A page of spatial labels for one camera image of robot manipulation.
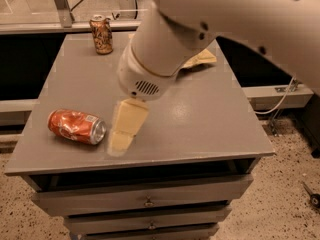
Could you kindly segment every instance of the drawer knob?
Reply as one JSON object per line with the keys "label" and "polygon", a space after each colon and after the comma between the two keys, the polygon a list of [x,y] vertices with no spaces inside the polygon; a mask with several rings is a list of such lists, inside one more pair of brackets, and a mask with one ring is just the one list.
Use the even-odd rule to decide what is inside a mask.
{"label": "drawer knob", "polygon": [[155,230],[157,227],[151,222],[150,226],[148,227],[149,230]]}
{"label": "drawer knob", "polygon": [[154,203],[151,201],[151,197],[147,197],[147,201],[144,203],[144,207],[146,208],[150,208],[150,207],[153,207],[154,206]]}

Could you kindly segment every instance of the cabinet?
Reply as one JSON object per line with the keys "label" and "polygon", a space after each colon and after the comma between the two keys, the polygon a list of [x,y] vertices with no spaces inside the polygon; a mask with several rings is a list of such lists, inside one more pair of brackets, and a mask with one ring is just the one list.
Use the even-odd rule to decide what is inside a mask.
{"label": "cabinet", "polygon": [[219,49],[217,63],[181,71],[127,153],[54,136],[47,117],[58,108],[102,117],[125,98],[116,66],[127,32],[113,33],[114,51],[95,53],[91,34],[67,35],[6,167],[36,190],[32,201],[64,217],[87,240],[206,239],[230,213],[274,150]]}

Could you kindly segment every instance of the gray tabletop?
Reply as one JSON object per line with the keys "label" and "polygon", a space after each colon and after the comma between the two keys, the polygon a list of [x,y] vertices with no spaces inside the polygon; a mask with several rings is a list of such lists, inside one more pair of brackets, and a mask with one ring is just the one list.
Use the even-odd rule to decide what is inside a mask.
{"label": "gray tabletop", "polygon": [[129,150],[107,153],[107,139],[90,146],[55,136],[51,111],[79,110],[111,128],[115,104],[126,98],[116,69],[129,33],[113,33],[114,51],[95,52],[91,34],[67,35],[39,102],[23,131],[7,175],[47,174],[225,160],[271,155],[274,150],[216,42],[217,63],[181,72],[169,91],[149,102],[150,114]]}

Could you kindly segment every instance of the soda can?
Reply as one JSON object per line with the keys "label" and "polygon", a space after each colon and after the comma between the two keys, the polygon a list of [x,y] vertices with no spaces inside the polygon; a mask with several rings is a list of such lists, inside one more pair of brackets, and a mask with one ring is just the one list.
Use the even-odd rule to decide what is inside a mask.
{"label": "soda can", "polygon": [[89,21],[94,45],[98,54],[112,52],[112,32],[109,19],[103,15],[93,15]]}
{"label": "soda can", "polygon": [[68,109],[53,111],[48,117],[48,128],[57,136],[92,145],[98,144],[107,131],[99,117]]}

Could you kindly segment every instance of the speaker grille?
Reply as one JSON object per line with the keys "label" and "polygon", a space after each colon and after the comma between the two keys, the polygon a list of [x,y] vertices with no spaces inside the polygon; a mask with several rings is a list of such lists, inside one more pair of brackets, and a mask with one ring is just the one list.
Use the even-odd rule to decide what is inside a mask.
{"label": "speaker grille", "polygon": [[147,81],[136,82],[136,88],[139,92],[142,92],[148,95],[153,95],[159,92],[159,87],[157,85],[149,83]]}

